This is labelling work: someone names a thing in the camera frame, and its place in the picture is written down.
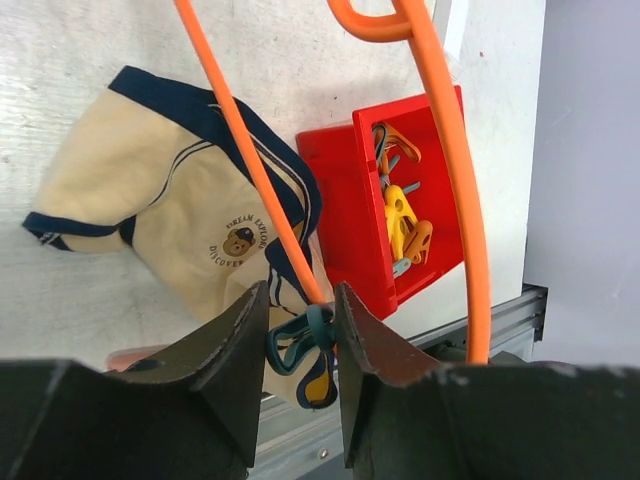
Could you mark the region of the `teal clothespin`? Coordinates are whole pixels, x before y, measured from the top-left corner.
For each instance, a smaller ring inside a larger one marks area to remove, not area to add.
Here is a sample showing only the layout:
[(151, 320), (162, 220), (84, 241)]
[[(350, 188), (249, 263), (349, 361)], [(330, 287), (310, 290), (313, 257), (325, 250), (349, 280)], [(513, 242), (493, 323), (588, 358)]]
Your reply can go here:
[(266, 359), (281, 376), (292, 375), (314, 349), (328, 353), (336, 344), (334, 305), (314, 304), (266, 336)]

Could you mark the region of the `pink clothespin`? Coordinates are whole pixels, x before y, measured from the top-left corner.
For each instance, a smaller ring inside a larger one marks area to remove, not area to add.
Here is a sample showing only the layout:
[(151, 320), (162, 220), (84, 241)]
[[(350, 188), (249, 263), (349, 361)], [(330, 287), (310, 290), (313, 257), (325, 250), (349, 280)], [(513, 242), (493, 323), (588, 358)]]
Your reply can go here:
[(154, 345), (113, 352), (107, 357), (106, 370), (124, 371), (139, 360), (154, 355), (164, 348), (166, 345)]

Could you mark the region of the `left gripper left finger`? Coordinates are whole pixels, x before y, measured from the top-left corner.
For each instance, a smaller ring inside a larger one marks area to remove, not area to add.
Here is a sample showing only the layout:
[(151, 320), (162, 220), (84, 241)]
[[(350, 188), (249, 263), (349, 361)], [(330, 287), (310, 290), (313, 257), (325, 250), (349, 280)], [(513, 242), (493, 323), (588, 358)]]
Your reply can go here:
[(253, 466), (269, 298), (252, 285), (172, 345), (105, 373), (1, 364), (5, 479), (244, 479)]

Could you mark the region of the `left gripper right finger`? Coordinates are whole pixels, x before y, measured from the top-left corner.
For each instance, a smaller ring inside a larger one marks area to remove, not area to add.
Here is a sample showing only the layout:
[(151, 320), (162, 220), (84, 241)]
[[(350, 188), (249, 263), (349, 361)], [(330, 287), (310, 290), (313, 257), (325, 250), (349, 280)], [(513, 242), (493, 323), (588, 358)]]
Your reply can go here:
[(638, 477), (637, 369), (438, 362), (430, 374), (468, 479)]

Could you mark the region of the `orange plastic hanger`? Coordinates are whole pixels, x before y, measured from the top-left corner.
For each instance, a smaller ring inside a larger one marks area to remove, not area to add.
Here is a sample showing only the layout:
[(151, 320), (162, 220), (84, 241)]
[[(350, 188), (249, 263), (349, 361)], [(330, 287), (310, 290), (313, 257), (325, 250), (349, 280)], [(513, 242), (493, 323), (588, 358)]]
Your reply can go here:
[[(176, 2), (175, 8), (295, 275), (309, 299), (320, 303), (325, 298), (256, 152), (196, 12), (188, 1)], [(407, 41), (409, 44), (432, 108), (456, 204), (466, 275), (466, 359), (471, 364), (485, 364), (491, 339), (491, 301), (481, 204), (464, 121), (427, 7), (421, 1), (397, 1), (393, 13), (384, 16), (360, 14), (348, 1), (332, 1), (329, 8), (343, 29), (360, 40), (372, 43)]]

